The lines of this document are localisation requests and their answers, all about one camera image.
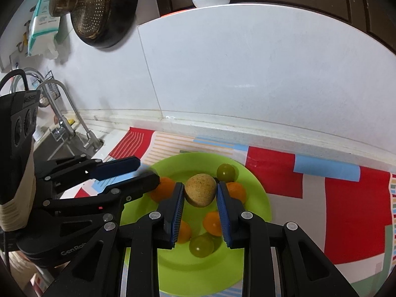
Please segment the large orange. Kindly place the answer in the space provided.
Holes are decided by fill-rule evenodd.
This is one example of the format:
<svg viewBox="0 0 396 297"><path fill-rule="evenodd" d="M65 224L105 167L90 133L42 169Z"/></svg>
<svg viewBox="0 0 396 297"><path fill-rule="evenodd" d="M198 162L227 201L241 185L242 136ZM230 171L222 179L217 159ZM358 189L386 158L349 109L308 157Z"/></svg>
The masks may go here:
<svg viewBox="0 0 396 297"><path fill-rule="evenodd" d="M150 198L155 202L161 202L172 197L176 182L167 177L160 177L159 185L149 192Z"/></svg>

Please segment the small orange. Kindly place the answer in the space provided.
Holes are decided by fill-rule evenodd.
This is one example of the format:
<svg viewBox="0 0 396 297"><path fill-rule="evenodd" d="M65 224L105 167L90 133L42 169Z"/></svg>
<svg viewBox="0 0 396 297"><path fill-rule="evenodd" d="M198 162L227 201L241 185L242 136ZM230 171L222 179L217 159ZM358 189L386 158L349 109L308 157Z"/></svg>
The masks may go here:
<svg viewBox="0 0 396 297"><path fill-rule="evenodd" d="M203 218L203 227L209 234L215 237L222 236L222 225L218 211L211 211Z"/></svg>
<svg viewBox="0 0 396 297"><path fill-rule="evenodd" d="M189 224L185 221L181 221L179 231L178 231L178 244L187 243L192 238L192 229Z"/></svg>

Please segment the tan longan back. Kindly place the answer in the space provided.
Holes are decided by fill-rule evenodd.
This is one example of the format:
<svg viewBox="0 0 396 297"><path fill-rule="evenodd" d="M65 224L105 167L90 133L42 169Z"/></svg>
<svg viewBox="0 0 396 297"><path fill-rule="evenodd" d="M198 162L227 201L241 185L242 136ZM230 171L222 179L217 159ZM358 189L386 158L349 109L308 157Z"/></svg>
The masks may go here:
<svg viewBox="0 0 396 297"><path fill-rule="evenodd" d="M217 183L208 174L196 174L185 184L185 197L195 207L204 208L211 204L216 195Z"/></svg>

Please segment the green grape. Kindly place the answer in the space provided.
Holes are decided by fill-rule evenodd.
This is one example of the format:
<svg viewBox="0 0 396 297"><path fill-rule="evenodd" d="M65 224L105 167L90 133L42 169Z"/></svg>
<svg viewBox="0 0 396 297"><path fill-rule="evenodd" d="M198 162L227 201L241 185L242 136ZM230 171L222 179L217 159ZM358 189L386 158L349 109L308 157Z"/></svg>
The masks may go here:
<svg viewBox="0 0 396 297"><path fill-rule="evenodd" d="M204 234L192 238L189 243L189 251L198 258L204 258L211 255L215 245L210 235Z"/></svg>
<svg viewBox="0 0 396 297"><path fill-rule="evenodd" d="M216 171L216 178L220 182L234 182L236 170L231 164L221 164Z"/></svg>

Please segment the stainless steel sink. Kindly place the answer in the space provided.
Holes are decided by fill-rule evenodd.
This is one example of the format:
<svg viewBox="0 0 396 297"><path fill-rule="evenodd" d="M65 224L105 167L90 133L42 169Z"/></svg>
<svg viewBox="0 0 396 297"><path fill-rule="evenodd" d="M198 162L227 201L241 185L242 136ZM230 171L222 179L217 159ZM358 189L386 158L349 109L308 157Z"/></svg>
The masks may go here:
<svg viewBox="0 0 396 297"><path fill-rule="evenodd" d="M87 137L79 132L76 132L76 135L70 140L65 137L55 140L53 135L49 133L44 139L35 143L34 160L44 162L47 160L80 156L81 154L92 158L97 150L93 146L85 148L84 145L87 141Z"/></svg>

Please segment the large chrome faucet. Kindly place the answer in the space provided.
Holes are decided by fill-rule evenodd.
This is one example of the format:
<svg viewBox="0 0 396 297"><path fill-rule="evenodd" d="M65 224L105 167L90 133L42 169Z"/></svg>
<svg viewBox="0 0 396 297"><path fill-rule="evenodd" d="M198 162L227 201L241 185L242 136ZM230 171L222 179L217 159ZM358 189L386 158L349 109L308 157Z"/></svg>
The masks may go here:
<svg viewBox="0 0 396 297"><path fill-rule="evenodd" d="M46 76L41 74L34 68L24 68L28 85L31 89L38 89L40 91L39 108L37 113L37 127L34 133L34 140L40 140L47 130L55 131L56 138L59 138L61 133L65 133L67 137L75 135L72 124L61 113L56 100L60 98L59 85L54 82L49 82L42 86L42 83L48 80L53 80L52 73Z"/></svg>

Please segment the colourful patchwork table cloth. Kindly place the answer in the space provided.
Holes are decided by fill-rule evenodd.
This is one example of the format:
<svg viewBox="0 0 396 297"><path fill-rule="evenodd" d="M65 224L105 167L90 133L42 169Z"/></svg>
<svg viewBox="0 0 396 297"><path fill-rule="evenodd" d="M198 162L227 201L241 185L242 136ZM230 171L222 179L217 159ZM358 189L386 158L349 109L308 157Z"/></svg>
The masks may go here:
<svg viewBox="0 0 396 297"><path fill-rule="evenodd" d="M232 158L263 185L277 224L294 221L361 296L373 296L395 268L395 170L310 158L246 141L153 128L100 129L103 160L138 156L150 165L178 153Z"/></svg>

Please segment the black frying pan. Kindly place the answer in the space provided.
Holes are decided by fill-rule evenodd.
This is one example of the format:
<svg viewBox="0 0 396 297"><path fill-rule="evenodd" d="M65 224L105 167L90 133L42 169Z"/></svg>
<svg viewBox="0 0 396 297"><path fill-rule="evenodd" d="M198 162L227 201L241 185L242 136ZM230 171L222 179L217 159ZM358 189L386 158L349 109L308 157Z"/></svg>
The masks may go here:
<svg viewBox="0 0 396 297"><path fill-rule="evenodd" d="M77 36L95 48L110 48L132 27L138 0L77 0L71 22Z"/></svg>

